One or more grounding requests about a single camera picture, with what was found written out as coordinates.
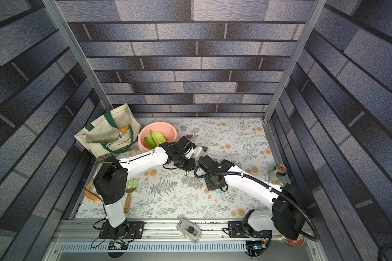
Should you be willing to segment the pink plastic bucket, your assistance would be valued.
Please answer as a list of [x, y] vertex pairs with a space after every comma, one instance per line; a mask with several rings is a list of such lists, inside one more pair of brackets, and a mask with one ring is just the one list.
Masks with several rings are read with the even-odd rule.
[[177, 131], [169, 123], [155, 122], [145, 126], [138, 135], [138, 145], [142, 152], [148, 152], [150, 149], [147, 147], [144, 138], [152, 132], [152, 137], [157, 143], [157, 146], [164, 142], [177, 141]]

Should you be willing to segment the green shovel brown handle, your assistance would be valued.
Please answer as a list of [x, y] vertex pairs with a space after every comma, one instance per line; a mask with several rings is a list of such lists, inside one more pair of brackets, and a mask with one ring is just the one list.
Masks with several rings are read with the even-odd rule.
[[152, 137], [152, 132], [150, 132], [150, 134], [148, 135], [147, 140], [151, 148], [155, 148], [157, 146], [157, 143], [154, 141]]

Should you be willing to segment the green trowel yellow blue handle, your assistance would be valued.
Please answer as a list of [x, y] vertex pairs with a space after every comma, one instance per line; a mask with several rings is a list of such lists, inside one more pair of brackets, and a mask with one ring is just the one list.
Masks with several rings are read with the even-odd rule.
[[150, 150], [152, 150], [152, 149], [154, 148], [154, 145], [153, 145], [151, 139], [149, 139], [149, 137], [145, 137], [145, 138], [144, 138], [144, 141], [145, 141], [147, 147], [148, 147]]

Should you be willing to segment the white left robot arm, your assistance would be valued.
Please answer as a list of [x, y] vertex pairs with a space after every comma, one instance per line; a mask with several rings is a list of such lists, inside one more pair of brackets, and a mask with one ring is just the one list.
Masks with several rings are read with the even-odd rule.
[[140, 155], [116, 159], [102, 164], [93, 179], [97, 196], [101, 199], [106, 217], [99, 229], [100, 239], [122, 239], [130, 231], [124, 213], [128, 181], [157, 166], [173, 164], [174, 169], [190, 172], [196, 167], [203, 148], [186, 137], [177, 142], [164, 142]]

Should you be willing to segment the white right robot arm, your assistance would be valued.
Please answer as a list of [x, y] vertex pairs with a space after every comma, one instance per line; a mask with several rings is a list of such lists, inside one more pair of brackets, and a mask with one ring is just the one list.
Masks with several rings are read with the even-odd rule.
[[208, 156], [197, 163], [194, 176], [204, 179], [209, 190], [225, 192], [234, 187], [266, 205], [270, 214], [252, 209], [242, 219], [241, 229], [246, 237], [254, 238], [273, 224], [287, 239], [295, 241], [304, 236], [311, 241], [320, 240], [318, 229], [302, 206], [302, 200], [296, 198], [298, 191], [290, 190], [292, 185], [272, 184], [248, 174], [228, 160], [218, 163]]

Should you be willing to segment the green hand rake wooden handle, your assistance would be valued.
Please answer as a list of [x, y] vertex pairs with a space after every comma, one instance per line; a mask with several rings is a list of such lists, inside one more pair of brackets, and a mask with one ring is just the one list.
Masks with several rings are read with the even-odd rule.
[[131, 194], [137, 190], [139, 178], [132, 178], [127, 181], [125, 193], [127, 195], [124, 205], [124, 213], [130, 211]]

